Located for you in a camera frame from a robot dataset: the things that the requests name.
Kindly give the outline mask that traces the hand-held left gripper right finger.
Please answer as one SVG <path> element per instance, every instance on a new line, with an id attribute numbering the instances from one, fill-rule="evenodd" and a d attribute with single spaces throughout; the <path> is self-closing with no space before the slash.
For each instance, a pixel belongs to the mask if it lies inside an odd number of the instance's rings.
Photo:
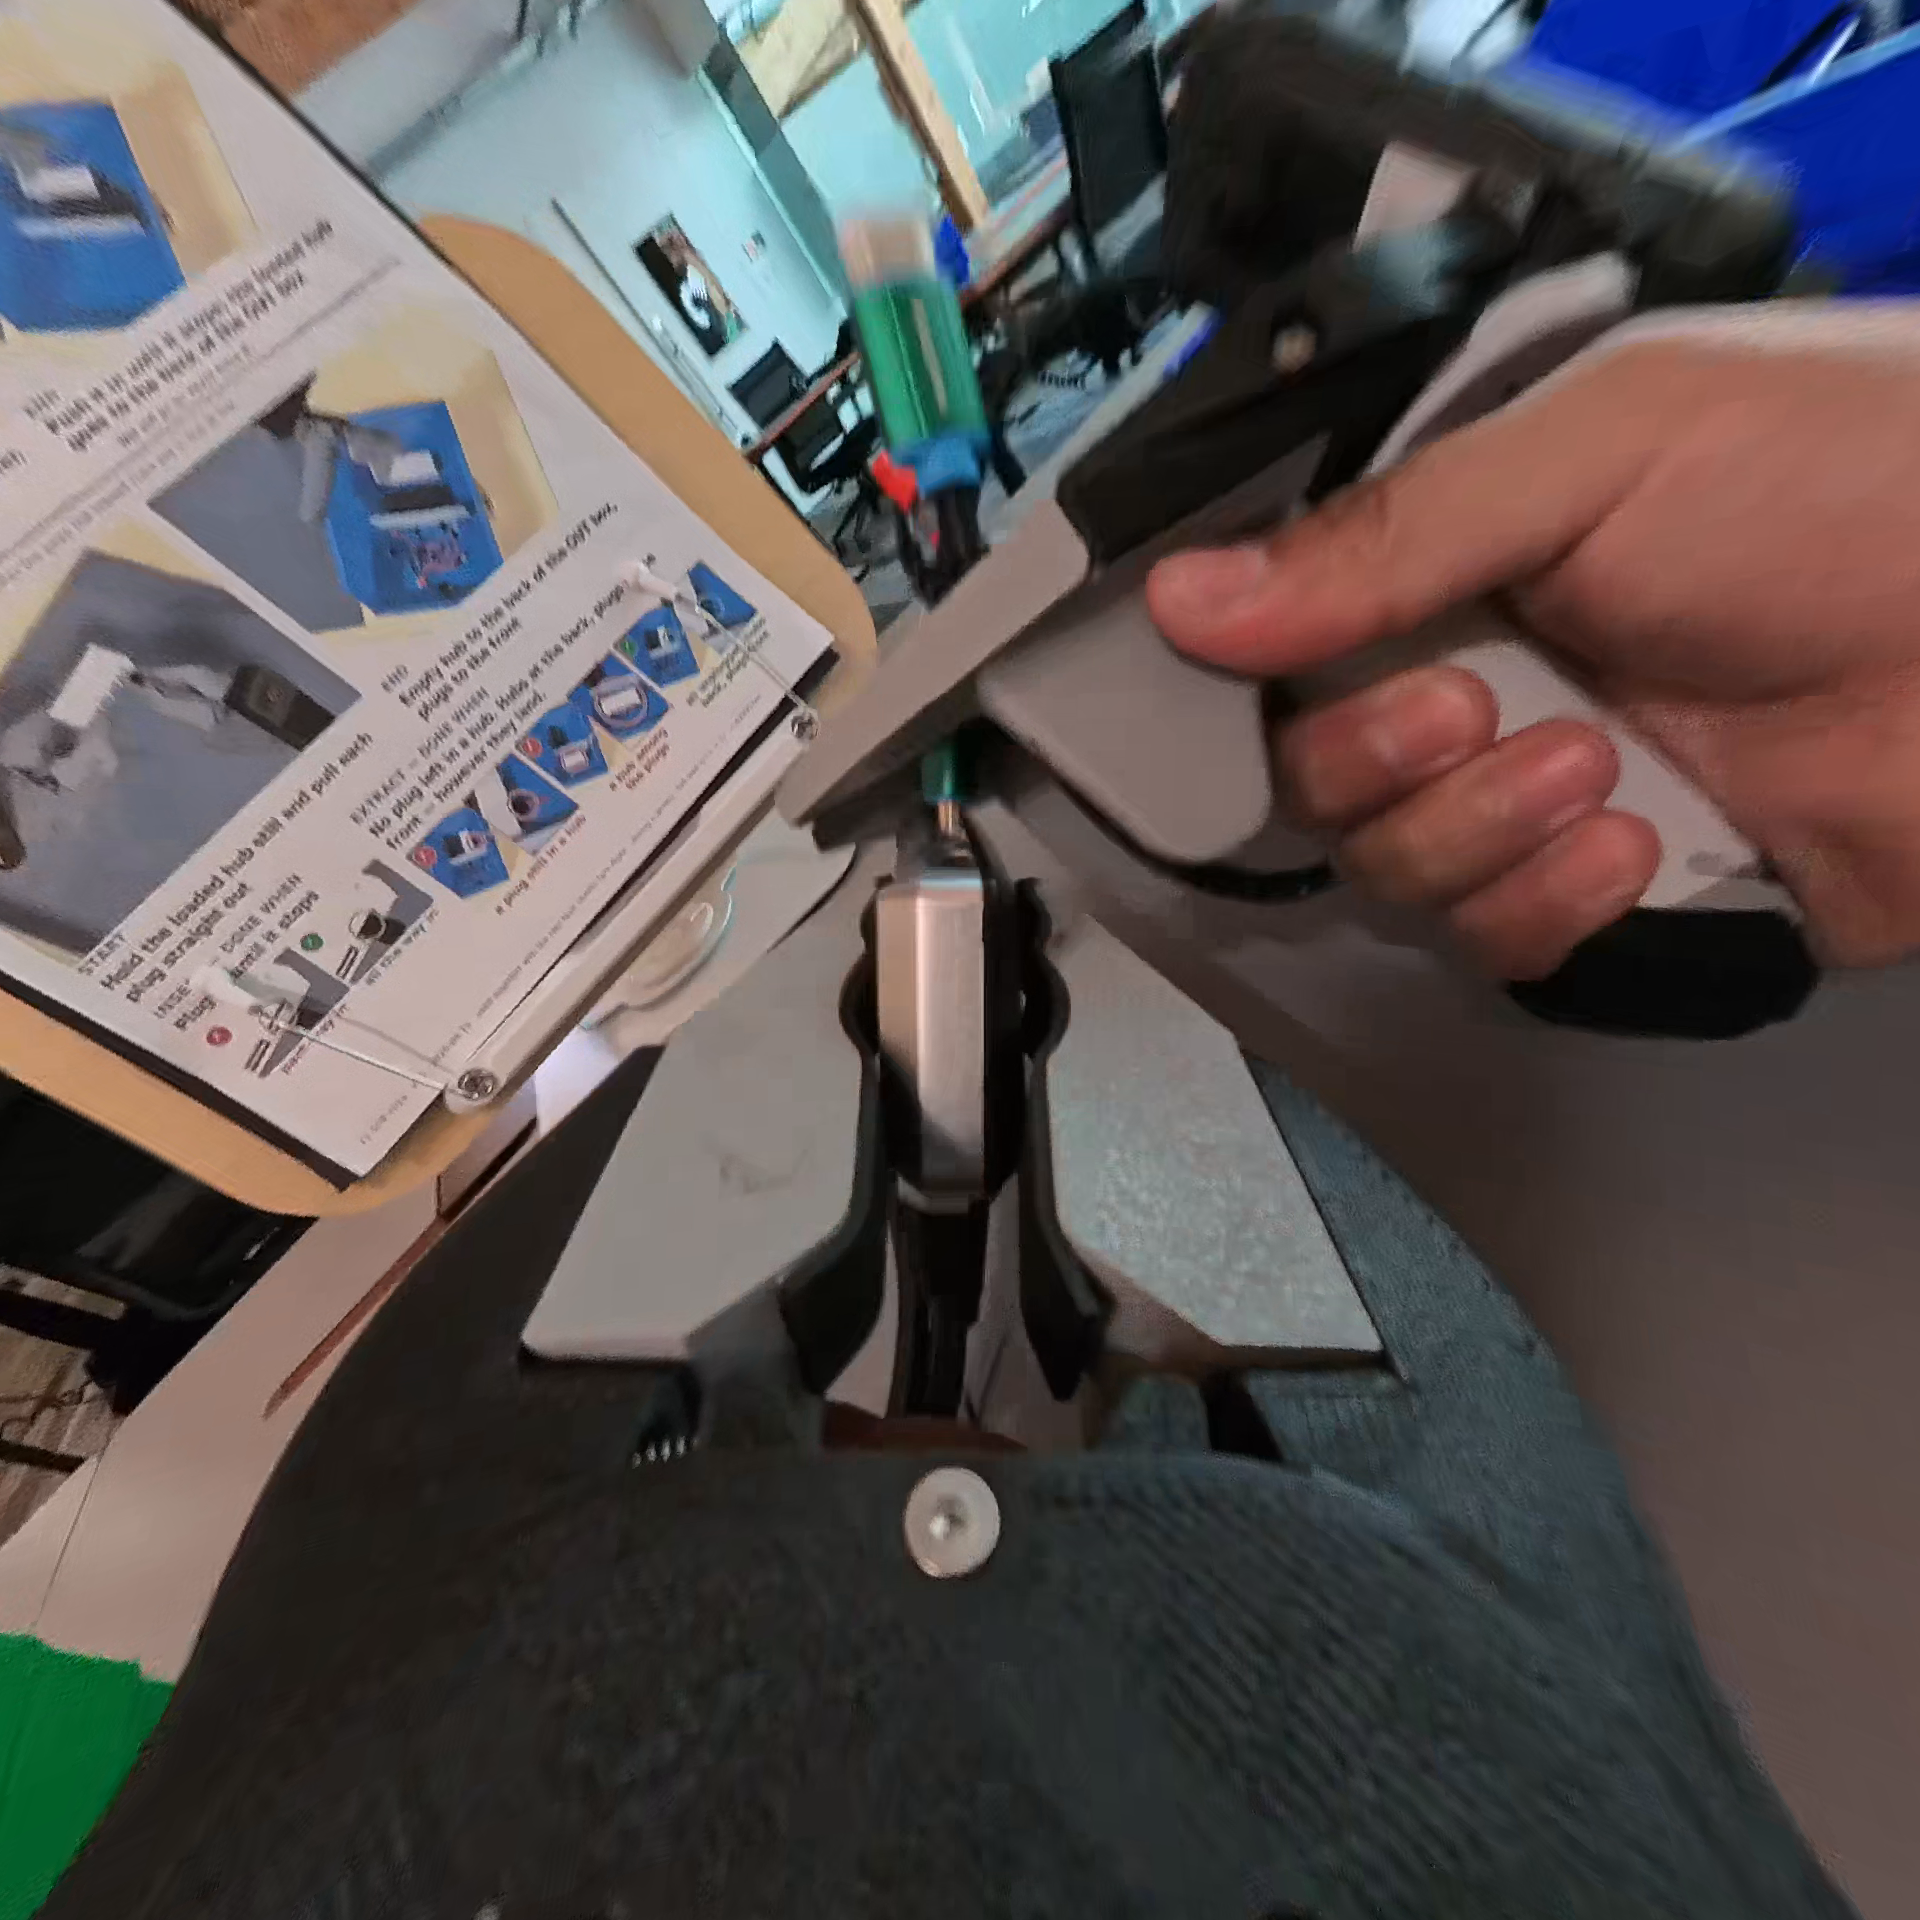
<path id="1" fill-rule="evenodd" d="M 1047 1391 L 1354 1371 L 1384 1342 L 1230 1029 L 1021 887 L 1018 1297 Z"/>

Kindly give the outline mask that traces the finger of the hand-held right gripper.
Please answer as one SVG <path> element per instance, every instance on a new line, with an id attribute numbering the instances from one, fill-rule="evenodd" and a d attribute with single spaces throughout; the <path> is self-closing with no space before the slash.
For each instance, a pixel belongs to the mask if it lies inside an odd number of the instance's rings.
<path id="1" fill-rule="evenodd" d="M 1072 633 L 1091 610 L 1087 542 L 1056 501 L 1034 505 L 935 608 L 903 623 L 868 680 L 832 711 L 778 789 L 787 825 L 828 846 L 848 819 L 984 712 L 983 687 Z"/>

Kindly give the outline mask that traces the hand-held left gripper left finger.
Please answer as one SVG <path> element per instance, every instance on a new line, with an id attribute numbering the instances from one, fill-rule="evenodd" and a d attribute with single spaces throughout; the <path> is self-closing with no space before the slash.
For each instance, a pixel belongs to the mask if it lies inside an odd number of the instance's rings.
<path id="1" fill-rule="evenodd" d="M 781 1331 L 823 1393 L 884 1294 L 864 906 L 838 895 L 666 1043 L 520 1331 L 541 1360 L 706 1366 Z"/>

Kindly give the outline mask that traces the silver hub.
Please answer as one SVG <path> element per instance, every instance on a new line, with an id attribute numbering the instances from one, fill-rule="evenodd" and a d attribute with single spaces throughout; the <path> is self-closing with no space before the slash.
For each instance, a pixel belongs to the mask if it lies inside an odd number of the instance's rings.
<path id="1" fill-rule="evenodd" d="M 990 1170 L 990 894 L 954 848 L 925 848 L 872 897 L 879 1103 L 896 1178 L 916 1208 L 956 1216 Z"/>

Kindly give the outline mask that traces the black braided cable green plugs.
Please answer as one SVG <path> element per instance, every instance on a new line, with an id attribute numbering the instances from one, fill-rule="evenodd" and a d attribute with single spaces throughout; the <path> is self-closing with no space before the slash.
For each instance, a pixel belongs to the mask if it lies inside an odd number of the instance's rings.
<path id="1" fill-rule="evenodd" d="M 938 608 L 988 555 L 978 497 L 991 434 L 964 312 L 922 216 L 856 213 L 837 225 L 837 249 L 879 441 L 914 483 L 900 506 L 904 569 Z"/>

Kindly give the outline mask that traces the blue plastic bin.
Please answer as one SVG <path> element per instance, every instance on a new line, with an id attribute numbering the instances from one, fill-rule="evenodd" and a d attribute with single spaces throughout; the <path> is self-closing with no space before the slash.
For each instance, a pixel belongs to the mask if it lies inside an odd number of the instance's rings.
<path id="1" fill-rule="evenodd" d="M 1915 1 L 1550 1 L 1503 61 L 1792 191 L 1795 262 L 1847 297 L 1918 291 Z"/>

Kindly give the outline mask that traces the green plastic bin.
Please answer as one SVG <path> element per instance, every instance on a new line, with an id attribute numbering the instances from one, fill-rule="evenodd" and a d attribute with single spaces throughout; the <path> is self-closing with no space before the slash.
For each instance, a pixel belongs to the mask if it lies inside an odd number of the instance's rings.
<path id="1" fill-rule="evenodd" d="M 77 1858 L 171 1699 L 136 1664 L 3 1635 L 3 1915 L 29 1917 Z"/>

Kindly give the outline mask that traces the person's right hand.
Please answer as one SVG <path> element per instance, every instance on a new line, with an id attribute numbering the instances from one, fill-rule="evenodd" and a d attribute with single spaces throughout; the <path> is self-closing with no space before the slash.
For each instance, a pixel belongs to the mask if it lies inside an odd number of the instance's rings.
<path id="1" fill-rule="evenodd" d="M 1184 653 L 1283 678 L 1479 601 L 1679 768 L 1797 901 L 1814 957 L 1918 945 L 1912 304 L 1646 319 L 1263 543 L 1156 563 Z M 1275 747 L 1348 881 L 1439 917 L 1509 981 L 1636 905 L 1662 842 L 1591 727 L 1499 738 L 1421 665 Z"/>

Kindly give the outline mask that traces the black office chair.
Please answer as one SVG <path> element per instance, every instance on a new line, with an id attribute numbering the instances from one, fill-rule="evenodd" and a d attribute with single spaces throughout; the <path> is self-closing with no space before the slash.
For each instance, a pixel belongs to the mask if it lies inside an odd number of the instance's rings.
<path id="1" fill-rule="evenodd" d="M 818 495 L 853 489 L 855 505 L 845 525 L 879 509 L 872 481 L 879 421 L 864 398 L 851 319 L 840 321 L 816 369 L 804 371 L 798 358 L 774 343 L 728 393 L 756 429 L 743 446 L 749 463 L 789 506 L 806 515 Z"/>
<path id="2" fill-rule="evenodd" d="M 1168 304 L 1160 256 L 1168 110 L 1147 7 L 1123 3 L 1047 61 L 1063 131 L 1078 272 L 1066 319 L 1078 352 L 1116 377 Z"/>

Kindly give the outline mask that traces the printed instruction sheet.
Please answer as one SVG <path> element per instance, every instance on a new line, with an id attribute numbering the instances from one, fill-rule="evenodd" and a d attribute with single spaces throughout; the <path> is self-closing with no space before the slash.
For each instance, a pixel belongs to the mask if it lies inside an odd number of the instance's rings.
<path id="1" fill-rule="evenodd" d="M 5 983 L 347 1185 L 832 638 L 168 3 L 5 3 L 3 101 Z"/>

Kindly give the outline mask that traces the dark wall poster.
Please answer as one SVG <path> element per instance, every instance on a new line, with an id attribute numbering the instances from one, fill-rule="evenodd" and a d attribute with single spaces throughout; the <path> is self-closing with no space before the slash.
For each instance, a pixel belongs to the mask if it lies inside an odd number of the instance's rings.
<path id="1" fill-rule="evenodd" d="M 740 339 L 748 321 L 736 299 L 674 214 L 652 221 L 630 253 L 703 358 L 725 357 Z"/>

